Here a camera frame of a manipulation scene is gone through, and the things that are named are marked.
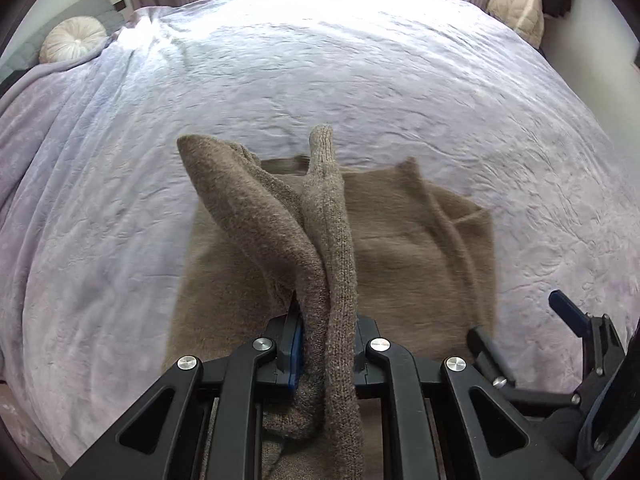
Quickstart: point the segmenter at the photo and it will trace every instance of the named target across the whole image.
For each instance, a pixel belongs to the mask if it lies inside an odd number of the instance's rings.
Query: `round pillow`
[[[57,24],[40,49],[40,62],[79,59],[107,37],[102,23],[91,16],[76,16]]]

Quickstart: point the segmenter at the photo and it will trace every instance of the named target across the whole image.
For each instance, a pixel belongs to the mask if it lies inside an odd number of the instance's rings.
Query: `bed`
[[[134,13],[0,100],[1,374],[73,463],[161,373],[197,197],[185,132],[261,158],[334,126],[340,163],[408,156],[491,209],[495,337],[520,386],[571,390],[562,288],[640,314],[640,215],[609,139],[545,59],[457,0],[206,0]]]

